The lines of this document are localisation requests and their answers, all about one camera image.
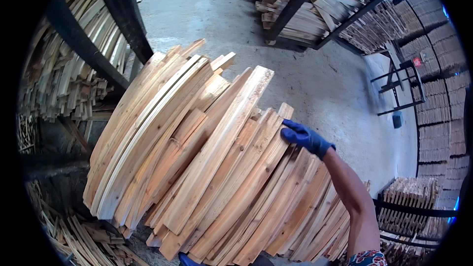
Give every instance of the person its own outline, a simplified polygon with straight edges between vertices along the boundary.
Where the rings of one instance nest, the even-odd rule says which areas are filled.
[[[281,129],[284,139],[305,147],[325,163],[335,190],[350,214],[348,265],[386,266],[387,261],[380,252],[375,205],[358,175],[338,156],[335,145],[326,141],[314,130],[288,119],[285,119],[283,124],[287,126]]]

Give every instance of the hand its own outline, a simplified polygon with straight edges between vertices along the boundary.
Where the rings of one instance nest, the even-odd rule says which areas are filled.
[[[289,119],[283,120],[282,124],[289,127],[281,129],[281,136],[284,139],[289,143],[305,147],[309,152],[317,155],[320,160],[323,159],[328,148],[333,147],[335,149],[334,144],[327,142],[318,133],[305,125]]]

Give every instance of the concrete floor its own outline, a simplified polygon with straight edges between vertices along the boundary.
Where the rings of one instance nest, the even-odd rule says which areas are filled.
[[[333,142],[359,177],[371,180],[372,196],[394,177],[415,177],[414,110],[403,111],[404,125],[396,130],[391,115],[376,115],[393,107],[392,92],[379,95],[381,83],[370,83],[387,70],[382,56],[364,60],[333,41],[318,51],[269,47],[263,41],[254,0],[143,0],[138,6],[155,51],[205,38],[201,54],[216,58],[236,53],[234,65],[222,75],[228,80],[250,66],[274,70],[259,107],[277,109],[282,102],[294,107],[293,120]],[[401,103],[409,100],[405,93],[400,93]],[[147,237],[146,229],[142,230],[132,237],[135,250],[150,265],[166,265],[158,251],[142,244]],[[288,264],[282,258],[273,261]]]

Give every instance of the red sign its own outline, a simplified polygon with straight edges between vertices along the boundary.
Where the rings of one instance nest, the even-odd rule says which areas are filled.
[[[414,66],[416,67],[420,67],[422,65],[421,58],[419,57],[414,58],[412,62],[414,63]]]

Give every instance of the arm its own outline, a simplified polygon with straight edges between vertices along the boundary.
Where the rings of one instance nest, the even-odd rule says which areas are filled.
[[[281,130],[286,140],[305,147],[327,166],[335,190],[350,214],[348,257],[366,250],[379,250],[375,206],[355,171],[341,160],[335,152],[335,145],[328,143],[312,129],[286,119],[283,124],[289,127]]]
[[[330,147],[323,162],[332,177],[335,190],[350,214],[347,256],[366,250],[379,250],[379,228],[375,205],[358,175]]]

